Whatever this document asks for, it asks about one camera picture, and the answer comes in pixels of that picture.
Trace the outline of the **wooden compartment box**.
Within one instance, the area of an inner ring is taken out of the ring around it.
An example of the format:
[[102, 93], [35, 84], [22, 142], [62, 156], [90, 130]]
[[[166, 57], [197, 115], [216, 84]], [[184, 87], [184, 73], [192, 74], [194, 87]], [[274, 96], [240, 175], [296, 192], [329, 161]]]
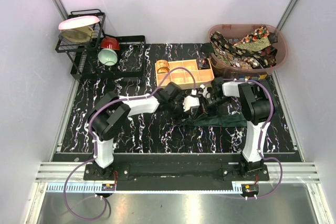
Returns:
[[160, 88], [166, 87], [170, 82], [174, 82], [181, 89], [199, 88], [201, 84], [206, 87], [211, 85], [211, 81], [214, 79], [214, 73], [210, 64], [210, 69], [198, 70], [198, 59], [192, 60], [180, 60], [180, 61], [168, 61], [170, 65], [169, 73], [157, 74], [155, 63], [155, 75], [156, 85]]

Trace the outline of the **light green bowl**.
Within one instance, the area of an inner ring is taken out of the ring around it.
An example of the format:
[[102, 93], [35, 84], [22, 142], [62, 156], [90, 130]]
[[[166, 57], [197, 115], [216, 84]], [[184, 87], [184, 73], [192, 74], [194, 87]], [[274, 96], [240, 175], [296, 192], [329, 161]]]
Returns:
[[118, 62], [118, 55], [112, 49], [103, 48], [98, 53], [98, 60], [105, 66], [114, 66]]

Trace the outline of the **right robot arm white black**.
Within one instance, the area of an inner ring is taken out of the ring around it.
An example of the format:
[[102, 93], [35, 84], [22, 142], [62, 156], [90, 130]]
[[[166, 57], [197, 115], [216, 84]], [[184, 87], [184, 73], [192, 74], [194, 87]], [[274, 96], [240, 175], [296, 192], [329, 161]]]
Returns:
[[238, 164], [239, 176], [250, 180], [264, 169], [264, 143], [277, 102], [267, 80], [229, 80], [215, 78], [211, 87], [201, 86], [206, 108], [217, 108], [229, 98], [239, 98], [242, 116], [247, 123], [245, 146]]

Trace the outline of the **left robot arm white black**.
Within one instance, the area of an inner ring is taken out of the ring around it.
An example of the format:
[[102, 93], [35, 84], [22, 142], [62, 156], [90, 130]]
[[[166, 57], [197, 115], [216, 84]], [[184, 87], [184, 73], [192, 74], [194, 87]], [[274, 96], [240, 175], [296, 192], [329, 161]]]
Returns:
[[113, 141], [127, 118], [159, 111], [169, 111], [179, 116], [183, 113], [183, 100], [182, 89], [174, 82], [140, 96], [119, 97], [112, 91], [108, 92], [88, 117], [88, 129], [94, 144], [92, 163], [95, 174], [103, 180], [113, 175]]

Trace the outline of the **rolled orange tie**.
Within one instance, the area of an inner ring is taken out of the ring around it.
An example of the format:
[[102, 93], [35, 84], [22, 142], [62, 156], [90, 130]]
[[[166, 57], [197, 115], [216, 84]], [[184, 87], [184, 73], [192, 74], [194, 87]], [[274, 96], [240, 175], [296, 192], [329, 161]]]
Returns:
[[157, 74], [164, 74], [169, 73], [170, 65], [169, 62], [166, 60], [158, 60], [156, 62], [156, 72]]

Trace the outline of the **aluminium rail frame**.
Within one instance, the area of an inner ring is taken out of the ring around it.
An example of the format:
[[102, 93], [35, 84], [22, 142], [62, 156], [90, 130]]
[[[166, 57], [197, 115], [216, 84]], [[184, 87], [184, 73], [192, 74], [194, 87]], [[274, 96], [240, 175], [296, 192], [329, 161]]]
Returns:
[[318, 184], [320, 182], [313, 163], [266, 163], [269, 181], [228, 181], [210, 177], [138, 177], [119, 181], [84, 180], [85, 166], [79, 163], [41, 163], [36, 182], [45, 183], [49, 192], [96, 194], [241, 194], [246, 185], [266, 184], [275, 188], [281, 184]]

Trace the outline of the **dark green fern tie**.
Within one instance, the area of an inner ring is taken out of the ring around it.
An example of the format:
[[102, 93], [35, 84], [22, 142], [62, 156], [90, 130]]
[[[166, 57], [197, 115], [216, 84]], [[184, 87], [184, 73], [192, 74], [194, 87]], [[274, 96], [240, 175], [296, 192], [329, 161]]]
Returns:
[[242, 114], [201, 115], [198, 118], [184, 120], [181, 124], [198, 127], [246, 127], [247, 121]]

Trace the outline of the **rolled dark patterned tie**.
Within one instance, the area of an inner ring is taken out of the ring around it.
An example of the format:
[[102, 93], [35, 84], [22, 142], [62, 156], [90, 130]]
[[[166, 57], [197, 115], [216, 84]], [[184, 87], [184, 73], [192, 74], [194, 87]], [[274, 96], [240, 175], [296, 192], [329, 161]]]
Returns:
[[198, 70], [207, 70], [210, 69], [210, 64], [207, 58], [201, 58], [197, 61]]

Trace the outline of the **beige plate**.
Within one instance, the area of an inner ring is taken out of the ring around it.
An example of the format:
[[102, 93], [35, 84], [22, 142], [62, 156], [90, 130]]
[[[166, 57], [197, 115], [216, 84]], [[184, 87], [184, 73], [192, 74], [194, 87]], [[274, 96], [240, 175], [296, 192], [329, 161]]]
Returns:
[[90, 26], [83, 26], [74, 29], [61, 30], [58, 38], [73, 43], [90, 42], [94, 35], [94, 30]]

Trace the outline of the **black marble pattern mat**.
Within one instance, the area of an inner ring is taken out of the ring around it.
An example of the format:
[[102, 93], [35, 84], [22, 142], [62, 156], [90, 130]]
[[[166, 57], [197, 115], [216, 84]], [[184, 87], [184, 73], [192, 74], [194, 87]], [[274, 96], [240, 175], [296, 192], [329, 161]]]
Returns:
[[[76, 83], [53, 161], [85, 161], [93, 151], [87, 114], [107, 92], [142, 95], [155, 89], [155, 62], [203, 58], [200, 44], [149, 44], [146, 50], [130, 45], [122, 52], [119, 69], [139, 70], [142, 79], [97, 79]], [[124, 122], [114, 139], [118, 153], [230, 153], [236, 156], [245, 144], [244, 127], [191, 127], [176, 125], [163, 113], [140, 114]]]

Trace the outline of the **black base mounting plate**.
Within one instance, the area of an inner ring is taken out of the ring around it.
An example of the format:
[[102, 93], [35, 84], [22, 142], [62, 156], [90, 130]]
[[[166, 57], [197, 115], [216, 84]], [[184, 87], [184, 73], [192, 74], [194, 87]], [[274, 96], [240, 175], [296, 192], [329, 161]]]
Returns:
[[138, 177], [210, 177], [228, 181], [269, 181], [264, 161], [245, 161], [241, 154], [114, 154], [106, 168], [90, 162], [85, 166], [84, 180], [119, 181]]

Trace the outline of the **pile of patterned ties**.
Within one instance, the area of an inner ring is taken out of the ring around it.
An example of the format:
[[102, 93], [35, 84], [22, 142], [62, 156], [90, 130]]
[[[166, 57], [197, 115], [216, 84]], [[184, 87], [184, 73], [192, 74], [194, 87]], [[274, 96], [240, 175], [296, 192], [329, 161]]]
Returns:
[[260, 26], [243, 38], [226, 38], [219, 31], [210, 35], [215, 56], [223, 63], [241, 69], [265, 69], [274, 67], [278, 42], [275, 33], [265, 25]]

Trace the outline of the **pink plate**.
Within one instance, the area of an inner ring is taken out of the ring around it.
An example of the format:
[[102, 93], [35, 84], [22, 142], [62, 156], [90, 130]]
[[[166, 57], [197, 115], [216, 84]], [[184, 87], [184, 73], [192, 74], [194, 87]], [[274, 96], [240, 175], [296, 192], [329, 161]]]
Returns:
[[58, 26], [59, 30], [68, 30], [96, 24], [100, 21], [97, 16], [87, 15], [64, 20]]

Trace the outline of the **brown plastic basket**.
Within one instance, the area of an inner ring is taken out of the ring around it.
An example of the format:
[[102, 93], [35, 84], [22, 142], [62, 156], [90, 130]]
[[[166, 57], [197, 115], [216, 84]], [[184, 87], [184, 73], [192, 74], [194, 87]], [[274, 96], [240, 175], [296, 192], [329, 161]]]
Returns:
[[215, 25], [208, 38], [218, 77], [263, 79], [288, 58], [283, 34], [270, 25]]

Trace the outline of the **blue yellow small box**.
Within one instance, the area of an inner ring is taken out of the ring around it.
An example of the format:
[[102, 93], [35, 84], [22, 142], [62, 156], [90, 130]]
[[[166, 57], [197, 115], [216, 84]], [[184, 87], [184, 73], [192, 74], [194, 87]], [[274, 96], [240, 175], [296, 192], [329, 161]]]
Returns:
[[239, 80], [263, 80], [268, 77], [267, 74], [257, 75], [257, 76], [241, 76], [239, 77]]

